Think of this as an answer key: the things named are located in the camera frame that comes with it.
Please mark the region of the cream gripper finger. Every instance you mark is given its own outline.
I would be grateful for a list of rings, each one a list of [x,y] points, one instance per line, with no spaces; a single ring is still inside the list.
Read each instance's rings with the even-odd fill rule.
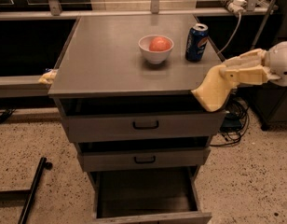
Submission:
[[[239,84],[261,85],[267,82],[267,73],[262,66],[248,68],[222,68],[219,83],[226,87]]]
[[[225,66],[257,66],[265,58],[266,52],[263,49],[253,49],[242,53],[239,56],[225,60]]]

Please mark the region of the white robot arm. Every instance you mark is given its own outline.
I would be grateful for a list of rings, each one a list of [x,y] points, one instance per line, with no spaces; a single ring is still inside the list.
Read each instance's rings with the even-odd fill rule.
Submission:
[[[253,49],[223,62],[220,75],[242,84],[261,85],[268,81],[287,87],[287,41],[269,50]]]

